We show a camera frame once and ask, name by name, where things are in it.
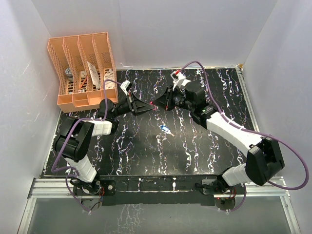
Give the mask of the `blue key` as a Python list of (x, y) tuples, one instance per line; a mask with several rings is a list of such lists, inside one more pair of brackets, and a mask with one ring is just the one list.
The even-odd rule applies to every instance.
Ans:
[(161, 125), (160, 126), (160, 129), (163, 131), (163, 132), (165, 132), (166, 134), (169, 134), (169, 135), (171, 135), (171, 136), (175, 136), (172, 132), (171, 132), (171, 130), (166, 126), (166, 125)]

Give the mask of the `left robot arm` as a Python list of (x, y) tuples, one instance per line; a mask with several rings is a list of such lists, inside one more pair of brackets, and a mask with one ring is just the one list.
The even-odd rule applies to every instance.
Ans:
[(95, 179), (97, 171), (87, 156), (91, 138), (113, 135), (119, 125), (118, 116), (127, 113), (139, 116), (153, 108), (153, 105), (129, 92), (117, 104), (110, 99), (103, 99), (95, 120), (67, 118), (60, 129), (54, 148), (69, 163), (77, 179), (84, 182), (83, 187), (89, 194), (98, 193), (101, 187), (100, 181)]

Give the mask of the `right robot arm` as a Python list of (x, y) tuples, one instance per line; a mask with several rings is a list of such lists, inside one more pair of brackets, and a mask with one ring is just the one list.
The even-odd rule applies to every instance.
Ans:
[(246, 157), (246, 163), (224, 170), (212, 183), (222, 193), (229, 193), (237, 184), (253, 182), (262, 186), (285, 167), (277, 140), (232, 126), (216, 107), (207, 103), (200, 84), (190, 81), (182, 89), (169, 86), (152, 103), (166, 111), (175, 107), (190, 111), (195, 123), (220, 135)]

